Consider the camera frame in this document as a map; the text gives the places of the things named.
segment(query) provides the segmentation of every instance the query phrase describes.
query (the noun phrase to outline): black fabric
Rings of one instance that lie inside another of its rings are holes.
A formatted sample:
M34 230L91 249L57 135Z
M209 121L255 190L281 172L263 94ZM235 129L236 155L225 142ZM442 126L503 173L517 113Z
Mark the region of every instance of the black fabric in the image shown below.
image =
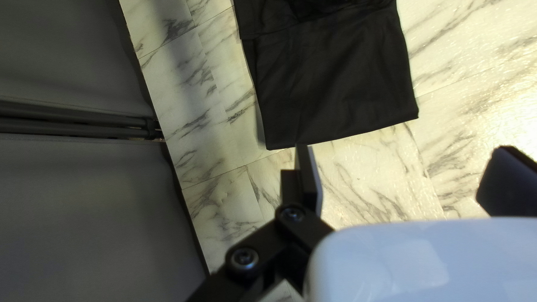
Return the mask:
M269 150L418 117L392 0L235 0Z

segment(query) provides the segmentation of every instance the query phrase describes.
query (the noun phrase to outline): black cloth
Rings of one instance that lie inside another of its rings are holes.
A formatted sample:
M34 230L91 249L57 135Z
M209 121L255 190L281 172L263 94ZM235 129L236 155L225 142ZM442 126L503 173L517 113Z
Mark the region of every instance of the black cloth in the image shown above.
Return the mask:
M269 150L418 117L393 0L235 0Z

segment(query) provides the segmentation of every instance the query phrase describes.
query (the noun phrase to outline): metal bar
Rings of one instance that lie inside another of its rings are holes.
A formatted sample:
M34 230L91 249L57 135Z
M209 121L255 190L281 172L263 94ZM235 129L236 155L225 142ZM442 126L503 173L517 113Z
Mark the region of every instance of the metal bar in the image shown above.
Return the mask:
M51 123L48 121L27 120L0 117L0 132L22 134L78 135L114 138L149 138L151 133L146 129L104 127L79 124Z
M33 104L23 104L0 100L0 116L47 119L55 121L73 121L88 124L145 127L146 120L119 116L115 114L55 108Z

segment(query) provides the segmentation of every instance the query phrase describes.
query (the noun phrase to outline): marble tile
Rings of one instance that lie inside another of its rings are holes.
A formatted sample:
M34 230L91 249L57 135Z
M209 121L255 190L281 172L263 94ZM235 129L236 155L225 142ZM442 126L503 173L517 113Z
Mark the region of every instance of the marble tile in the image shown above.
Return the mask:
M183 188L243 165L196 29L140 64Z
M475 201L492 150L513 145L537 159L537 52L418 99L408 122L450 217L483 217Z
M259 208L265 221L274 218L274 210L280 206L280 170L294 169L295 148L285 149L264 159L246 165Z
M184 189L183 195L211 272L224 263L228 248L265 223L246 167Z
M198 28L207 64L222 97L244 163L276 153L277 150L269 151L264 144L263 125L233 8Z
M299 302L291 296L291 285L284 280L264 296L259 302Z
M232 6L231 0L186 0L196 25L213 18Z
M186 0L120 0L138 58L194 28Z
M397 2L416 96L537 49L533 0Z
M323 187L322 218L336 229L358 224L445 219L409 129L396 125L313 145ZM287 149L246 165L265 219L280 204Z

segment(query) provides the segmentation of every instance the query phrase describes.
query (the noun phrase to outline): gray marble veining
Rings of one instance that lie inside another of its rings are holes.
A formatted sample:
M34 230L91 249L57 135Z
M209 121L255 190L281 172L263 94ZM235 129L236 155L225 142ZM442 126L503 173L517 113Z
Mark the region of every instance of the gray marble veining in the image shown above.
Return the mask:
M449 217L487 214L475 201L490 154L513 145L537 159L537 52L418 99L409 122Z
M294 150L264 148L229 0L121 0L211 271L273 218ZM537 2L399 0L420 118L314 145L322 218L356 224L486 217L492 150L537 158ZM267 299L300 297L282 284Z

